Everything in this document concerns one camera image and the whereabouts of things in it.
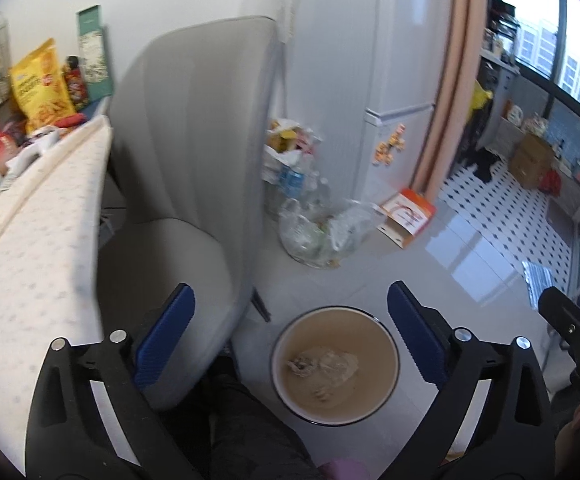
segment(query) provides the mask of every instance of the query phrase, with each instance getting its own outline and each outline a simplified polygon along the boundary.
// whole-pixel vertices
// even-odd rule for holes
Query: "orange and white cardboard box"
[[[378,227],[390,240],[401,248],[407,245],[425,228],[436,207],[411,189],[404,189],[381,205],[387,213],[385,224]]]

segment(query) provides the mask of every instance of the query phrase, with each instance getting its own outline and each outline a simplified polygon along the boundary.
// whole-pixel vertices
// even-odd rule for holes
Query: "black pants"
[[[298,435],[249,390],[222,374],[198,385],[161,419],[207,480],[323,480]],[[208,415],[217,416],[210,445]]]

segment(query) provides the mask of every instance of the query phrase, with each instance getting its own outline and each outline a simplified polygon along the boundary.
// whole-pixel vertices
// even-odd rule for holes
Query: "black and white tile floor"
[[[528,260],[552,270],[554,286],[566,291],[572,251],[548,224],[549,198],[537,189],[523,189],[502,160],[484,184],[471,169],[462,168],[443,183],[439,197],[521,274]]]

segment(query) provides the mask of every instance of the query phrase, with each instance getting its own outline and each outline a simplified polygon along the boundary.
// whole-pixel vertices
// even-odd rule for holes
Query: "refrigerator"
[[[441,82],[452,0],[295,0],[289,118],[323,136],[333,195],[381,203],[410,185]],[[400,124],[405,149],[374,166]]]

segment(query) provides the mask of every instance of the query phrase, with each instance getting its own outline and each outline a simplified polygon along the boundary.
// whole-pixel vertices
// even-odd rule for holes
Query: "yellow snack bag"
[[[75,112],[50,38],[10,69],[12,91],[28,118],[27,133]]]

